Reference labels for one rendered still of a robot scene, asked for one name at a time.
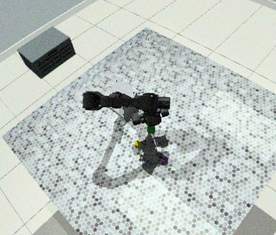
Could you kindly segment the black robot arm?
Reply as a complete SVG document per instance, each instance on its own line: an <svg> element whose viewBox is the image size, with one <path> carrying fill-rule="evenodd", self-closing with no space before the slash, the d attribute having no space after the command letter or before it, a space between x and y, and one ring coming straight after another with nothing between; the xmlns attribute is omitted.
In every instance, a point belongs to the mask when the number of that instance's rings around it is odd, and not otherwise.
<svg viewBox="0 0 276 235"><path fill-rule="evenodd" d="M153 97L151 96L153 95ZM99 106L101 105L101 106ZM102 108L112 107L113 109L121 109L122 107L135 107L142 109L145 114L148 126L156 126L161 123L161 117L157 114L157 109L170 109L170 97L158 97L154 93L145 93L131 98L119 91L104 96L99 91L86 91L83 93L83 108L90 111L97 111Z"/></svg>

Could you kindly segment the yellow block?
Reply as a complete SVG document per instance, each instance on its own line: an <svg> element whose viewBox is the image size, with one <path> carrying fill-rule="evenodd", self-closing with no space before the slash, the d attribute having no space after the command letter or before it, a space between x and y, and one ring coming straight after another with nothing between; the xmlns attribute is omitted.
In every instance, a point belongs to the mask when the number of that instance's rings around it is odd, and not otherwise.
<svg viewBox="0 0 276 235"><path fill-rule="evenodd" d="M141 141L136 141L135 148L141 148Z"/></svg>

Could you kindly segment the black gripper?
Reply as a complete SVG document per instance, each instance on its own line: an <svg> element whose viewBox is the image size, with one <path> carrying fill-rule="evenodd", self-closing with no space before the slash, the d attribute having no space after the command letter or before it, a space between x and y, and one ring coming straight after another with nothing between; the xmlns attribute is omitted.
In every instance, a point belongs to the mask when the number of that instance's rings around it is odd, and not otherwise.
<svg viewBox="0 0 276 235"><path fill-rule="evenodd" d="M154 112L154 111L152 111L152 112ZM145 117L145 114L151 114L152 112L143 111L142 114L138 114L138 112L132 113L131 119L133 121L133 125L135 126L135 125L138 125L141 123L147 124L147 118ZM159 116L166 117L166 116L169 116L169 111L168 111L168 109L157 109L157 114Z"/></svg>

